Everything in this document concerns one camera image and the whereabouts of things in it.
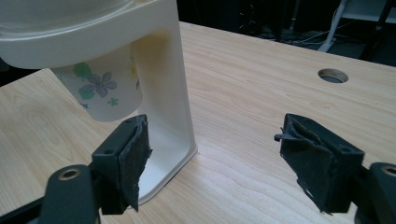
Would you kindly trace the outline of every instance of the white paper cup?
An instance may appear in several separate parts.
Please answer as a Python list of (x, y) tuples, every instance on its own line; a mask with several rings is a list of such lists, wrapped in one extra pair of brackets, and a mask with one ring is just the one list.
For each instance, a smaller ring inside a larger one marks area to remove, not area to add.
[(133, 113), (142, 101), (130, 46), (84, 63), (51, 70), (96, 120), (122, 119)]

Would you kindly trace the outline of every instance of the table surface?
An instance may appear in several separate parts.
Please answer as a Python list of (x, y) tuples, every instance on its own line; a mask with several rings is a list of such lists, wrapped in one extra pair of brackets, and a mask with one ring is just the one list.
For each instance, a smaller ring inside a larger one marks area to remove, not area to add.
[[(139, 213), (103, 223), (353, 223), (321, 214), (279, 156), (286, 113), (309, 117), (396, 163), (396, 68), (181, 23), (198, 153)], [(326, 82), (318, 71), (348, 75)], [(91, 153), (120, 121), (92, 120), (50, 70), (0, 88), (0, 214), (44, 194), (48, 177)]]

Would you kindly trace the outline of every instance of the chair leg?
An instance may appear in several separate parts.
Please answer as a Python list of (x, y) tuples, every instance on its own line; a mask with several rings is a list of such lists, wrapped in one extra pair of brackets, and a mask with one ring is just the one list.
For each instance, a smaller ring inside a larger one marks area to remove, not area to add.
[(396, 7), (396, 0), (387, 0), (384, 9), (382, 10), (381, 16), (379, 17), (379, 20), (376, 24), (375, 33), (372, 35), (372, 37), (364, 47), (363, 52), (361, 53), (359, 59), (364, 61), (370, 61), (372, 59), (376, 47), (378, 46), (378, 43), (381, 42), (381, 39), (384, 36), (385, 33), (384, 27), (387, 18), (389, 16), (389, 13), (393, 7)]

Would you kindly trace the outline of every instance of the hole in table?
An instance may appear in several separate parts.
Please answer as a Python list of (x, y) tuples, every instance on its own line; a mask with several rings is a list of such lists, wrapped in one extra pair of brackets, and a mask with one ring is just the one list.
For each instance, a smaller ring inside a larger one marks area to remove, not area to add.
[(322, 69), (318, 72), (318, 75), (321, 79), (331, 83), (344, 83), (348, 81), (347, 74), (333, 68)]

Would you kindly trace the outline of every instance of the floral pattern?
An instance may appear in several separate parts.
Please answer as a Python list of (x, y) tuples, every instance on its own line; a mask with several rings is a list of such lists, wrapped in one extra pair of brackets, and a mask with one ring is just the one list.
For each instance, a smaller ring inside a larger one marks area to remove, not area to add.
[(107, 102), (111, 106), (118, 105), (119, 104), (119, 99), (111, 97), (111, 99)]
[(104, 98), (107, 96), (107, 90), (115, 90), (117, 88), (117, 83), (115, 81), (111, 81), (110, 79), (111, 72), (104, 73), (102, 78), (96, 74), (92, 74), (90, 77), (88, 77), (88, 81), (90, 81), (91, 84), (83, 86), (81, 91), (96, 91), (100, 97)]

